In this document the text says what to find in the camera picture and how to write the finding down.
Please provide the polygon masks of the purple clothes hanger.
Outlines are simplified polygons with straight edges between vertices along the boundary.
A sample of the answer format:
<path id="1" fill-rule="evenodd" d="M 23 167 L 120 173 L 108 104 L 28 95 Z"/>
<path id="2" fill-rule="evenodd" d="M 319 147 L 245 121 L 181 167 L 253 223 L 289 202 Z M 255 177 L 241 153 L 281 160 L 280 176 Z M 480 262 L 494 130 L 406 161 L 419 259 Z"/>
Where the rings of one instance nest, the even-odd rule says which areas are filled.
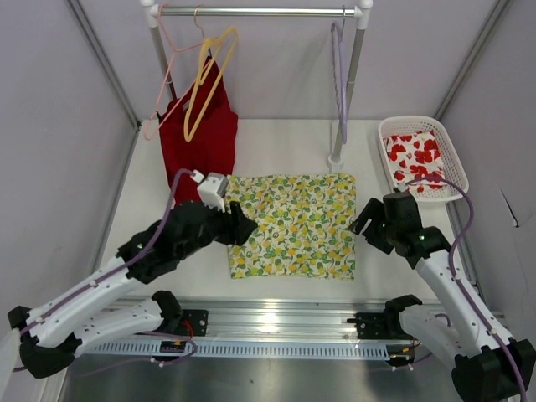
<path id="1" fill-rule="evenodd" d="M 348 99 L 344 77 L 343 28 L 344 24 L 340 25 L 337 21 L 333 21 L 330 33 L 335 101 L 341 132 L 341 142 L 345 145 L 348 135 Z"/>

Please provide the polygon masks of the lemon print skirt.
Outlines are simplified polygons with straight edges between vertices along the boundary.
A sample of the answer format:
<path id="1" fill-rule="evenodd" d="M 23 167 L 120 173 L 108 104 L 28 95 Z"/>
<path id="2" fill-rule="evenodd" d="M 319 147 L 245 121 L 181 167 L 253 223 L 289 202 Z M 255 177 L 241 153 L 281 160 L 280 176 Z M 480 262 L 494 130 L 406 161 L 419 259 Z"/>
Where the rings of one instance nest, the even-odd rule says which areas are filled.
<path id="1" fill-rule="evenodd" d="M 348 226 L 356 210 L 354 176 L 231 176 L 225 202 L 233 201 L 258 227 L 244 245 L 228 248 L 232 279 L 353 279 L 356 257 Z"/>

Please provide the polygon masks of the red poppy print cloth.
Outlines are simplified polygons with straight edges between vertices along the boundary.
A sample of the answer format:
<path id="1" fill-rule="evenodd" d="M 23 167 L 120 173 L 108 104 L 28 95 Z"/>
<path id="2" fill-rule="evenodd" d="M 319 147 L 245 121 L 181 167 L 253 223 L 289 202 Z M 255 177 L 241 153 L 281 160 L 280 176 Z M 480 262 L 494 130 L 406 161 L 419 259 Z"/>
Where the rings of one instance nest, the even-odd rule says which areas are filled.
<path id="1" fill-rule="evenodd" d="M 409 186 L 411 193 L 444 188 L 442 182 L 425 180 L 426 177 L 445 177 L 445 166 L 434 130 L 391 135 L 383 137 L 382 143 L 396 188 L 418 178 L 422 181 Z"/>

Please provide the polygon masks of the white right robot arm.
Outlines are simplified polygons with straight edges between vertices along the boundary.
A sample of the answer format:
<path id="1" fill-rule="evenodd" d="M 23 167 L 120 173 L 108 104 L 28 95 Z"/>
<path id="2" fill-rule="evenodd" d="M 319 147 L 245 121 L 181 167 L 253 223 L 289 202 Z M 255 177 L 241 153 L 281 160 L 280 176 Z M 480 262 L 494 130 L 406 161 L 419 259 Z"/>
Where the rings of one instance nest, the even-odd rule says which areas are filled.
<path id="1" fill-rule="evenodd" d="M 414 338 L 450 371 L 464 401 L 527 400 L 535 367 L 535 348 L 516 340 L 495 318 L 454 266 L 454 246 L 435 226 L 422 224 L 415 198 L 395 192 L 371 198 L 350 231 L 386 255 L 395 252 L 428 285 L 446 321 L 414 295 L 384 304 L 382 329 L 392 338 Z"/>

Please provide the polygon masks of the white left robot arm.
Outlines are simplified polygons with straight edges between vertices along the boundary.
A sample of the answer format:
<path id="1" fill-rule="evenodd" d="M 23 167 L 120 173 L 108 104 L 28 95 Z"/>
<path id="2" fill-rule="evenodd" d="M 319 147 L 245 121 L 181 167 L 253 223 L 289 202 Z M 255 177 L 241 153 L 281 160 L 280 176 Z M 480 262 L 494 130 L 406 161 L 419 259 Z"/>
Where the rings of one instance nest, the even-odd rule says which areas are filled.
<path id="1" fill-rule="evenodd" d="M 170 291 L 157 291 L 134 307 L 103 313 L 116 299 L 175 271 L 178 264 L 214 242 L 244 245 L 258 224 L 240 204 L 211 208 L 189 200 L 167 209 L 162 219 L 134 234 L 99 270 L 41 307 L 8 313 L 20 333 L 23 369 L 36 379 L 70 366 L 86 351 L 131 334 L 174 334 L 183 309 Z"/>

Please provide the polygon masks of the white plastic basket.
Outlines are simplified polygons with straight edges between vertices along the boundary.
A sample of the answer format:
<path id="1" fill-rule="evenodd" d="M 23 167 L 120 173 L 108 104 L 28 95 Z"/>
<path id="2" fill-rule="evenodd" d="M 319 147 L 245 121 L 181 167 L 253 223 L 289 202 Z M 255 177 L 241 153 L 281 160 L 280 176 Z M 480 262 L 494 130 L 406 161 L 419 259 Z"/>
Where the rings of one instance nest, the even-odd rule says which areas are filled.
<path id="1" fill-rule="evenodd" d="M 378 126 L 379 154 L 389 186 L 394 188 L 394 180 L 388 168 L 387 154 L 384 150 L 382 138 L 391 135 L 406 135 L 417 131 L 430 130 L 436 132 L 438 146 L 445 166 L 444 179 L 454 183 L 455 186 L 451 187 L 448 184 L 442 183 L 444 185 L 443 189 L 413 194 L 421 202 L 438 202 L 444 204 L 461 198 L 461 194 L 457 189 L 460 188 L 466 192 L 469 189 L 469 182 L 460 158 L 457 155 L 457 151 L 445 127 L 441 123 L 428 116 L 395 116 L 384 119 Z"/>

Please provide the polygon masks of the aluminium mounting rail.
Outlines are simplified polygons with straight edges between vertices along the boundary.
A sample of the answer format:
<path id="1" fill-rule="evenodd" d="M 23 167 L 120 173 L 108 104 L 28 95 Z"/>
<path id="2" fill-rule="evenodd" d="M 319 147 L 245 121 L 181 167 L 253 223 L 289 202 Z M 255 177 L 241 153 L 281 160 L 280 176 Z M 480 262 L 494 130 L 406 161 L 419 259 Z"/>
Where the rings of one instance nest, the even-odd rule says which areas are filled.
<path id="1" fill-rule="evenodd" d="M 286 301 L 260 299 L 220 301 L 178 300 L 184 309 L 208 312 L 207 339 L 250 341 L 341 342 L 356 339 L 348 322 L 358 312 L 381 312 L 384 300 Z"/>

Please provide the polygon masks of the pink clothes hanger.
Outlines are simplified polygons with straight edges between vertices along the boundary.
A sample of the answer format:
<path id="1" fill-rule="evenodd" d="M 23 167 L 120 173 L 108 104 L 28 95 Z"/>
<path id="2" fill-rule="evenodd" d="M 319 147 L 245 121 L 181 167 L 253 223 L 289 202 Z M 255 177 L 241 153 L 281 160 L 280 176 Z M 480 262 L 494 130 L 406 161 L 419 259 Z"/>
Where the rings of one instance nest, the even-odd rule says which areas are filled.
<path id="1" fill-rule="evenodd" d="M 162 127 L 159 111 L 163 97 L 167 95 L 171 101 L 180 101 L 184 97 L 184 94 L 177 96 L 172 78 L 172 67 L 176 57 L 181 53 L 198 49 L 202 44 L 201 42 L 198 42 L 187 46 L 177 46 L 173 42 L 172 36 L 163 22 L 163 11 L 166 6 L 166 3 L 147 3 L 144 5 L 144 12 L 149 23 L 152 43 L 156 50 L 157 60 L 162 70 L 162 83 L 160 84 L 157 93 L 154 110 L 147 121 L 142 124 L 142 136 L 147 142 L 150 142 L 159 133 L 159 130 Z"/>

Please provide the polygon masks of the white metal clothes rack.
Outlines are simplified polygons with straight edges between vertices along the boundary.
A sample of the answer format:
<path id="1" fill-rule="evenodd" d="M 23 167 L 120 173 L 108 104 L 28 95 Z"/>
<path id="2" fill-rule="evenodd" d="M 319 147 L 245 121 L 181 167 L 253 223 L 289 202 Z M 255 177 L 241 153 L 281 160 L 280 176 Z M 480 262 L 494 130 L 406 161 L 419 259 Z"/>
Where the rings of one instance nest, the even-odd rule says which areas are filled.
<path id="1" fill-rule="evenodd" d="M 154 1 L 141 1 L 143 7 L 147 3 L 151 4 Z M 353 18 L 356 20 L 355 34 L 353 38 L 352 55 L 349 66 L 344 66 L 344 77 L 348 99 L 348 116 L 349 108 L 353 98 L 355 80 L 358 72 L 358 65 L 362 52 L 363 39 L 366 28 L 369 23 L 369 16 L 373 7 L 371 1 L 361 1 L 358 5 L 351 8 L 290 8 L 290 7 L 205 7 L 205 6 L 166 6 L 163 15 L 167 16 L 192 16 L 197 15 L 209 17 L 318 17 L 318 18 Z M 340 173 L 343 169 L 343 144 L 341 142 L 340 127 L 331 135 L 330 154 L 327 156 L 327 166 L 331 173 Z"/>

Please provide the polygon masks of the red garment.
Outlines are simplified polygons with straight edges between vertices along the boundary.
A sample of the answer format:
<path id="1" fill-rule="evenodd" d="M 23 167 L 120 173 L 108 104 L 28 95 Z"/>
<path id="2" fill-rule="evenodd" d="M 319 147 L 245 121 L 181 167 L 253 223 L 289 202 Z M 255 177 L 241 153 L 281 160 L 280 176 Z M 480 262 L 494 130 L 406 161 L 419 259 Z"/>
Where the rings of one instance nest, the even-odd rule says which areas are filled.
<path id="1" fill-rule="evenodd" d="M 235 164 L 235 138 L 238 115 L 232 110 L 224 82 L 217 81 L 219 67 L 214 64 L 206 81 L 198 88 L 193 108 L 189 108 L 192 90 L 181 100 L 170 101 L 166 112 L 159 116 L 162 156 L 167 182 L 173 184 L 179 169 L 197 170 L 203 175 L 222 173 L 230 175 Z M 191 142 L 183 135 L 183 123 L 188 111 L 188 125 L 192 126 L 201 111 L 213 85 L 217 85 Z"/>

